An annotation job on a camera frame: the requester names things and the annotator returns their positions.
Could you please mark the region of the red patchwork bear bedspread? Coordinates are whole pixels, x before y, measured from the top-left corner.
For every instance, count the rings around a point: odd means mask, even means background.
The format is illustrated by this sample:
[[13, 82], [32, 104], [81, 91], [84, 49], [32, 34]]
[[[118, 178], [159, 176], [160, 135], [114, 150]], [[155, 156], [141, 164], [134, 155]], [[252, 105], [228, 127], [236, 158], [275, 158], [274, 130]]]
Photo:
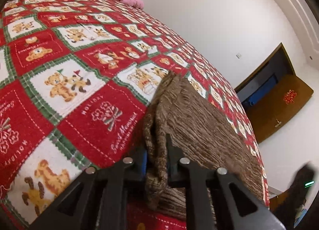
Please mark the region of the red patchwork bear bedspread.
[[257, 162], [252, 125], [231, 84], [191, 44], [115, 0], [9, 0], [1, 10], [1, 219], [27, 229], [89, 166], [132, 147], [161, 79], [174, 71], [221, 111]]

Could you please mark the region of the red double happiness decal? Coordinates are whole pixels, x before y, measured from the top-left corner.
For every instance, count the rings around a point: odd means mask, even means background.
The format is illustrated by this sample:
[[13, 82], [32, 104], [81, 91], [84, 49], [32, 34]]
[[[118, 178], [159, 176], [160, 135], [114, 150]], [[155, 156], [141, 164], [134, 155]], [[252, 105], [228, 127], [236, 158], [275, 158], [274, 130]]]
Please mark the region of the red double happiness decal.
[[286, 105], [290, 105], [291, 103], [294, 103], [294, 99], [296, 98], [297, 93], [294, 90], [289, 90], [286, 92], [286, 94], [283, 97], [283, 101]]

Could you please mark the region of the brown knitted sweater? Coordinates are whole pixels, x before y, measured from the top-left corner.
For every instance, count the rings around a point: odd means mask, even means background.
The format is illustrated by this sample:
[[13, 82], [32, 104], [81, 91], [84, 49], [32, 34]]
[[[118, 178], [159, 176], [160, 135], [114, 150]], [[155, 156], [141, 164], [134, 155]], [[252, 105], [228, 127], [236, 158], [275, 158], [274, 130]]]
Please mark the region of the brown knitted sweater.
[[159, 83], [143, 122], [150, 159], [146, 191], [151, 209], [182, 220], [186, 217], [184, 190], [168, 186], [167, 134], [186, 157], [205, 168], [225, 167], [265, 201], [261, 165], [254, 148], [186, 78], [170, 71]]

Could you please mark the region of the brown wooden door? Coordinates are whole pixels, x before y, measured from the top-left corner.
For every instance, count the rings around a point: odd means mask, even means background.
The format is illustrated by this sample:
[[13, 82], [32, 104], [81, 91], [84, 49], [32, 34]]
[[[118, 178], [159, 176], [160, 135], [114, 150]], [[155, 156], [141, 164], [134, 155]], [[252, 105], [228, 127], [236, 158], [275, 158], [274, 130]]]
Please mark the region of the brown wooden door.
[[[294, 103], [286, 105], [283, 97], [290, 89], [294, 90], [297, 96]], [[260, 144], [282, 128], [310, 100], [313, 93], [313, 89], [296, 75], [282, 77], [270, 92], [246, 111], [257, 143]], [[276, 119], [282, 122], [277, 128]]]

